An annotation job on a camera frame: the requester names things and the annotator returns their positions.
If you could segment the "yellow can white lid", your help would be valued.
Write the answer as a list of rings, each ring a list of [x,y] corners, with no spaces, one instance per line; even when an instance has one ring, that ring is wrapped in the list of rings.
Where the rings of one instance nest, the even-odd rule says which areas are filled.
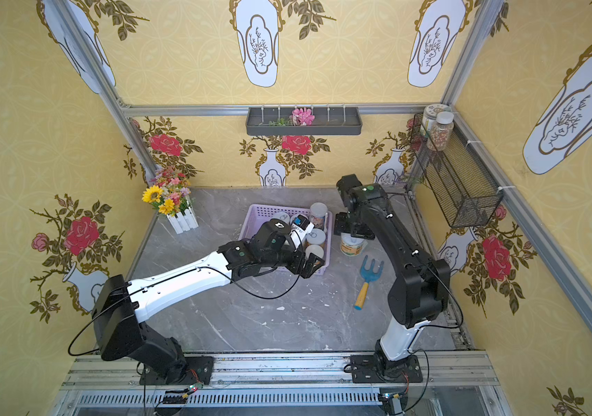
[[[309,258],[311,255],[325,259],[325,249],[319,244],[310,244],[306,248],[306,256]]]

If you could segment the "blue mixed congee can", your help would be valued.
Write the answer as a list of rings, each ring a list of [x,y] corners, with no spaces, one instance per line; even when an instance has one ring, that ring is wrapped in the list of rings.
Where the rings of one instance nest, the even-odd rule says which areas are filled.
[[[326,204],[316,202],[311,205],[309,219],[315,228],[319,230],[325,229],[327,213],[328,207]]]

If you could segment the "green label can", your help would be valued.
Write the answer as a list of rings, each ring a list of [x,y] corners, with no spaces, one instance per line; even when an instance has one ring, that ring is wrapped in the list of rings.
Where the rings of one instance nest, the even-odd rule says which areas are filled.
[[[285,213],[284,211],[279,211],[278,213],[275,213],[273,215],[273,218],[285,222],[286,224],[291,223],[291,216],[288,213]]]

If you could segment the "yellow pineapple can pull tab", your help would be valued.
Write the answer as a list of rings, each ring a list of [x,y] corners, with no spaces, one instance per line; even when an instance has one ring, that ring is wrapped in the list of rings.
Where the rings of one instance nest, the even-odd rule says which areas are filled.
[[[319,244],[324,246],[326,242],[326,233],[320,229],[313,229],[310,233],[306,235],[306,242],[307,244]]]

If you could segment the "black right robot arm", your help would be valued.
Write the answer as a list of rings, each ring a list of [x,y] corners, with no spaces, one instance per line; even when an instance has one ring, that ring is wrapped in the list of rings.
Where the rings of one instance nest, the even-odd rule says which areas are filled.
[[[336,187],[346,210],[336,215],[334,233],[378,240],[396,276],[388,294],[392,320],[377,352],[382,364],[395,365],[411,354],[421,330],[448,308],[451,270],[416,242],[380,185],[364,185],[351,174]]]

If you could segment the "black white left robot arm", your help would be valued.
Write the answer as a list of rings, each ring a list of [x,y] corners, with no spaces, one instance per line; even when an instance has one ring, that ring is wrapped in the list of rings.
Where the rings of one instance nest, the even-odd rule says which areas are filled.
[[[250,239],[223,244],[189,265],[131,281],[110,278],[100,291],[91,320],[102,360],[131,358],[161,384],[202,380],[205,369],[212,367],[211,358],[187,359],[176,339],[148,325],[150,317],[203,291],[261,277],[278,268],[299,278],[311,277],[325,263],[320,256],[306,253],[306,236],[313,229],[303,215],[292,223],[271,219]]]

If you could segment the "purple perforated plastic basket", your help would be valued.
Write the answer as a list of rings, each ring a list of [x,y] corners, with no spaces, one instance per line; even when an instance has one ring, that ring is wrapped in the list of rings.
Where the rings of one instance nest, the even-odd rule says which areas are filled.
[[[288,214],[290,218],[295,218],[298,215],[303,215],[306,217],[310,216],[310,210],[308,208],[252,204],[248,208],[245,221],[240,229],[239,239],[250,239],[254,234],[257,233],[261,225],[280,213]],[[307,237],[304,240],[306,246],[313,244],[319,245],[323,250],[322,254],[324,255],[323,260],[325,263],[315,272],[315,275],[323,275],[326,272],[327,267],[330,265],[332,225],[333,214],[331,211],[327,211],[325,214],[324,228],[322,230],[318,230],[318,232],[315,233],[315,237]]]

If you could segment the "teal garden fork tool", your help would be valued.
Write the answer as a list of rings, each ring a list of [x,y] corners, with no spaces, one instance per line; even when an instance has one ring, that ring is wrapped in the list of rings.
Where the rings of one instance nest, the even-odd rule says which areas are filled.
[[[355,310],[362,310],[369,292],[370,284],[377,281],[382,276],[384,267],[384,261],[380,261],[378,265],[375,265],[377,260],[369,260],[368,256],[365,256],[363,263],[360,267],[359,274],[363,279],[363,286],[361,287],[356,302],[354,304]]]

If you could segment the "pink artificial flower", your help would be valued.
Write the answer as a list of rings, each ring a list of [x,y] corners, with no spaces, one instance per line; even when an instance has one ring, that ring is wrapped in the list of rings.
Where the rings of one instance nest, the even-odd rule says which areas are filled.
[[[315,115],[312,109],[308,107],[296,107],[290,116],[294,126],[311,126],[315,121]]]

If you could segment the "glass jar white lid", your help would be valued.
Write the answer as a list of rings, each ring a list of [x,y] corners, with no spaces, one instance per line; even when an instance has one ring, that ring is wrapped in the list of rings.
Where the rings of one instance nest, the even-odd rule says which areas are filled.
[[[454,127],[454,114],[442,111],[437,114],[435,122],[429,130],[427,147],[431,151],[443,151],[450,139]]]

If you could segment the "glass jar behind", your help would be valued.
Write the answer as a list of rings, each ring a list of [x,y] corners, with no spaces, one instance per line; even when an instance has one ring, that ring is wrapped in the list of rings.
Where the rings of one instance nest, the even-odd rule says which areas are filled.
[[[421,134],[430,132],[432,125],[436,122],[436,117],[441,112],[450,112],[451,107],[441,103],[429,104],[422,113]]]

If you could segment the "artificial flowers white fence pot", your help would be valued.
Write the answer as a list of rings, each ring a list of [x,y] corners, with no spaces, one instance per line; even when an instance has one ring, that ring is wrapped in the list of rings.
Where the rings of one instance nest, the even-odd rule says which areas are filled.
[[[149,181],[142,201],[167,218],[177,234],[196,229],[199,224],[191,200],[188,176],[174,168],[164,168]]]

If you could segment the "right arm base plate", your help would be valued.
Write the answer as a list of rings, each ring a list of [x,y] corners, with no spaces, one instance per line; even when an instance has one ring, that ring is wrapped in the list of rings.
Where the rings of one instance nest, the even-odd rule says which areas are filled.
[[[389,361],[379,353],[353,355],[343,371],[350,374],[356,384],[420,383],[424,380],[416,355],[408,355],[399,361]]]

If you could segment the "dark grey wall shelf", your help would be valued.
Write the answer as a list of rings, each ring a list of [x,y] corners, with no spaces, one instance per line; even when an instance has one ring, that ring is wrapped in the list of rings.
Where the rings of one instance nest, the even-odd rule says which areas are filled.
[[[360,135],[358,107],[261,106],[248,109],[246,130],[252,136]]]

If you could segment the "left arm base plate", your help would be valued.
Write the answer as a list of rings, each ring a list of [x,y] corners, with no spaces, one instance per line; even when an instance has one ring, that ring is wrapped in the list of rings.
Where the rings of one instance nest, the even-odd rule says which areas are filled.
[[[140,377],[142,386],[191,385],[197,382],[210,384],[214,370],[214,357],[195,355],[179,358],[175,362],[148,367]]]

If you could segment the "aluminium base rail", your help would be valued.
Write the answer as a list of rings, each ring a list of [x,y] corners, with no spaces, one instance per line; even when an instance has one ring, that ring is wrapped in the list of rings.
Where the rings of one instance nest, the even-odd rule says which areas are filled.
[[[486,352],[420,352],[408,371],[375,375],[368,352],[189,354],[195,373],[167,386],[131,359],[75,360],[53,415],[86,410],[141,414],[170,409],[384,407],[387,414],[509,415]]]

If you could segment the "aluminium frame post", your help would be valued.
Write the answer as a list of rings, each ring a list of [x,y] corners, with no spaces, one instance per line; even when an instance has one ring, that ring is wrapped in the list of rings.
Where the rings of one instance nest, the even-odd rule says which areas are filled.
[[[495,27],[495,21],[502,17],[502,10],[505,1],[489,0],[482,1],[479,6],[479,12],[475,16],[471,32],[464,43],[457,64],[454,67],[453,74],[444,90],[441,102],[450,107],[454,107],[460,98],[462,90],[472,72],[474,63],[481,52],[486,38],[490,36],[491,29]]]

